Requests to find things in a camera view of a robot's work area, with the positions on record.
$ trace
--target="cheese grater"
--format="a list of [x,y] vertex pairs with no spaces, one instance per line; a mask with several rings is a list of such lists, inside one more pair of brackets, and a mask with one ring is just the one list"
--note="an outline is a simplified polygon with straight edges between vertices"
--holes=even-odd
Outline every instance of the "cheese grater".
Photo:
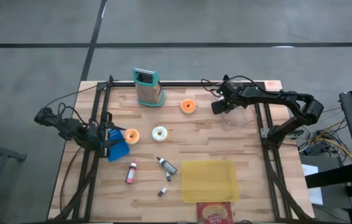
[[165,91],[159,82],[158,73],[135,67],[133,75],[137,102],[146,106],[161,106],[165,100]]

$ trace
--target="small bottle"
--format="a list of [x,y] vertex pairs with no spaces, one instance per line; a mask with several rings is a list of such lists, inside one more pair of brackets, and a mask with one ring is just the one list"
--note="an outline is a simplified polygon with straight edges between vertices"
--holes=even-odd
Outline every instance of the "small bottle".
[[172,179],[170,179],[170,174],[169,172],[166,172],[166,179],[168,180],[168,182],[170,182]]
[[174,175],[177,171],[177,169],[172,166],[168,161],[166,161],[164,158],[159,158],[157,157],[159,164],[161,164],[161,166],[168,171],[170,174]]
[[158,192],[158,196],[162,196],[166,192],[166,188],[162,189],[160,192]]
[[131,166],[129,167],[129,171],[127,172],[127,176],[126,176],[126,180],[125,182],[128,184],[133,183],[133,179],[134,179],[134,174],[136,173],[136,159],[133,160],[133,162],[131,163]]

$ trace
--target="white donut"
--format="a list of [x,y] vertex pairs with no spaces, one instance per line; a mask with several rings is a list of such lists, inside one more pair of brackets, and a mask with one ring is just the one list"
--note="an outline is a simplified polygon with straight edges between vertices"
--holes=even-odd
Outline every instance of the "white donut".
[[161,142],[168,137],[168,131],[166,128],[158,126],[152,130],[151,135],[155,141]]

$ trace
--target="donut toy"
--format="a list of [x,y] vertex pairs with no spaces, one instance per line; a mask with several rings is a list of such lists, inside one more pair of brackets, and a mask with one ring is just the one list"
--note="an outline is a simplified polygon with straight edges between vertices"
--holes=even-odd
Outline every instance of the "donut toy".
[[157,142],[164,141],[168,137],[168,131],[162,126],[154,128],[151,132],[153,140]]
[[140,134],[136,129],[128,129],[125,131],[124,137],[128,144],[136,144],[140,139]]
[[195,102],[193,100],[186,99],[182,101],[180,107],[185,114],[190,114],[195,111]]

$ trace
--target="red bottle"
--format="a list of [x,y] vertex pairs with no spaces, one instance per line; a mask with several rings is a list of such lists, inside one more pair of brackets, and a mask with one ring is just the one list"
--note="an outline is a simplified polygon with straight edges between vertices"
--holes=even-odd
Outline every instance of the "red bottle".
[[128,184],[133,183],[133,179],[134,179],[134,174],[136,173],[136,159],[133,160],[133,162],[131,163],[131,166],[129,167],[129,172],[127,172],[127,176],[126,176],[126,180],[125,182]]

